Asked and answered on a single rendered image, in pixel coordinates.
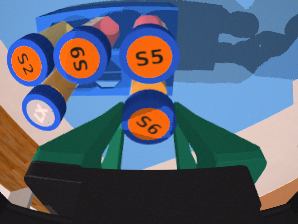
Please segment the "blue table mat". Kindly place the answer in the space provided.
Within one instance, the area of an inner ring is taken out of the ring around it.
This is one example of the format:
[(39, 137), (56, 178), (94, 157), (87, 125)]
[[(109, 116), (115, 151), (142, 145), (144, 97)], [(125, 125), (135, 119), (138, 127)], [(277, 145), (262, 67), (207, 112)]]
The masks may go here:
[[(117, 2), (170, 2), (178, 11), (179, 65), (173, 103), (232, 132), (293, 105), (298, 79), (298, 0), (0, 0), (7, 50), (36, 17), (58, 9)], [(129, 96), (72, 96), (64, 119), (85, 124)], [(121, 169), (143, 170), (175, 158), (173, 135), (154, 145), (124, 135)]]

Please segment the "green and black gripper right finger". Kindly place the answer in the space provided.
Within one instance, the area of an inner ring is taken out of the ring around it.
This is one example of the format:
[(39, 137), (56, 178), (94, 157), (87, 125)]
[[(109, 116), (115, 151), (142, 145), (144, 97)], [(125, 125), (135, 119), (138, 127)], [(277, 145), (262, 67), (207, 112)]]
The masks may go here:
[[(174, 107), (177, 169), (244, 165), (248, 167), (254, 184), (257, 182), (267, 166), (259, 146), (199, 117), (179, 102), (174, 102)], [(197, 167), (189, 144), (196, 154)]]

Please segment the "blue tube rack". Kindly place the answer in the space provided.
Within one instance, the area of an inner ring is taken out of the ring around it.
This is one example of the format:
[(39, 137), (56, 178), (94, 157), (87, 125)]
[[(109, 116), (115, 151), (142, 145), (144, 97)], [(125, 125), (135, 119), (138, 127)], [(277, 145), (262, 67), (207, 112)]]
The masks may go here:
[(72, 96), (129, 96), (132, 79), (124, 73), (120, 66), (119, 50), (124, 37), (131, 28), (133, 28), (135, 21), (141, 15), (157, 15), (165, 23), (167, 29), (173, 34), (177, 41), (178, 7), (170, 2), (117, 2), (92, 4), (62, 8), (44, 15), (36, 17), (37, 32), (60, 21), (65, 21), (72, 28), (75, 28), (87, 23), (95, 17), (106, 16), (110, 17), (119, 25), (119, 38), (112, 49), (111, 60), (105, 70), (105, 72), (117, 73), (104, 72), (103, 75), (96, 80), (96, 82), (118, 83), (114, 87), (101, 87), (96, 82), (86, 85), (78, 85)]

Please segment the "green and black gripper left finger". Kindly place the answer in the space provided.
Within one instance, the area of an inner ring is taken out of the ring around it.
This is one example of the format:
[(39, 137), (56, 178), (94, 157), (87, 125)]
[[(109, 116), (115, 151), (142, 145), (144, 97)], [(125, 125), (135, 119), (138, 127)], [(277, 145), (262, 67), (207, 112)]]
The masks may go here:
[(121, 127), (123, 106), (124, 102), (119, 102), (101, 116), (39, 146), (32, 161), (76, 164), (85, 168), (121, 169), (124, 145)]

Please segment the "sample tube with blue cap and orange s2 dot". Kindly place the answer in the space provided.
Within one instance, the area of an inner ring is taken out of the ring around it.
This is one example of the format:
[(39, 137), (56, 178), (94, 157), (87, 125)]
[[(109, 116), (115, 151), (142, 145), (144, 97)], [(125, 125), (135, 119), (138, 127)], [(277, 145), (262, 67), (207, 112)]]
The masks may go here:
[(14, 79), (28, 87), (41, 84), (55, 67), (53, 51), (57, 41), (72, 29), (60, 21), (15, 41), (7, 53), (8, 69)]

